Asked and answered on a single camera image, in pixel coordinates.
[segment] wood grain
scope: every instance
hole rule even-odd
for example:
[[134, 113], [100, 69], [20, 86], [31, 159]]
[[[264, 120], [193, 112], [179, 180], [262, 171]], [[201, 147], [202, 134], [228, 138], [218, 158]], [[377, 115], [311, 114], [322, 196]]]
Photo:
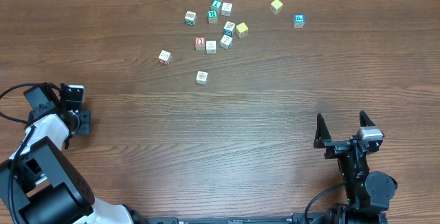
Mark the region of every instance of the wood grain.
[[[93, 134], [73, 139], [67, 158], [97, 197], [179, 218], [304, 211], [342, 180], [313, 149], [316, 114], [346, 139], [365, 110], [386, 134], [369, 166], [399, 182], [390, 223], [438, 223], [440, 0], [281, 0], [277, 15], [273, 0], [227, 1], [232, 17], [208, 25], [209, 0], [0, 0], [0, 89], [84, 85]], [[195, 51], [195, 36], [218, 44], [227, 20], [249, 35], [230, 51]], [[208, 85], [195, 84], [199, 70]], [[0, 108], [30, 110], [21, 91]], [[6, 158], [23, 127], [0, 127]], [[311, 211], [335, 201], [343, 191]], [[11, 223], [4, 206], [0, 223]]]

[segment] black cable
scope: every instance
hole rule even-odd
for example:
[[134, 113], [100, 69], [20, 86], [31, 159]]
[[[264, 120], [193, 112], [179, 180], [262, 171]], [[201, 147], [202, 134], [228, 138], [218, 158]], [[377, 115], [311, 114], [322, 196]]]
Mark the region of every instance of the black cable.
[[19, 161], [19, 157], [21, 155], [21, 152], [25, 149], [26, 145], [28, 144], [30, 138], [32, 137], [32, 134], [34, 134], [35, 126], [30, 126], [30, 132], [27, 134], [26, 138], [21, 143], [19, 149], [15, 152], [14, 159], [12, 160], [11, 169], [9, 171], [9, 181], [8, 181], [8, 203], [9, 203], [9, 210], [11, 213], [12, 220], [14, 221], [14, 224], [19, 224], [19, 219], [17, 217], [17, 214], [15, 212], [15, 205], [14, 205], [14, 175], [15, 170], [17, 167], [17, 163]]
[[[17, 86], [13, 86], [13, 87], [9, 88], [8, 90], [4, 91], [2, 94], [0, 94], [0, 100], [2, 99], [2, 97], [4, 97], [6, 94], [11, 92], [12, 90], [15, 90], [15, 89], [18, 89], [18, 88], [21, 88], [21, 87], [41, 86], [41, 85], [44, 85], [44, 84], [49, 85], [51, 88], [57, 90], [58, 92], [60, 91], [60, 88], [57, 87], [54, 83], [23, 83], [23, 84], [19, 84]], [[10, 121], [19, 122], [19, 123], [22, 123], [22, 124], [28, 124], [28, 121], [26, 121], [26, 120], [21, 120], [21, 119], [15, 118], [15, 117], [10, 117], [8, 115], [3, 114], [2, 112], [0, 112], [0, 117], [3, 117], [3, 118], [5, 118], [7, 120], [10, 120]]]
[[337, 190], [337, 189], [341, 188], [341, 187], [344, 186], [345, 184], [346, 184], [346, 182], [344, 182], [344, 183], [340, 183], [340, 184], [338, 184], [337, 186], [334, 186], [334, 187], [332, 187], [332, 188], [330, 188], [330, 189], [327, 189], [327, 190], [321, 192], [320, 194], [318, 194], [316, 197], [314, 197], [314, 198], [310, 201], [309, 205], [307, 205], [307, 207], [305, 208], [305, 211], [304, 211], [304, 219], [305, 219], [306, 224], [310, 224], [309, 219], [307, 218], [307, 213], [308, 213], [309, 208], [311, 207], [311, 205], [314, 204], [314, 202], [315, 202], [316, 200], [318, 200], [320, 197], [326, 195], [327, 193], [330, 193], [330, 192], [332, 192], [332, 191], [334, 191], [334, 190]]

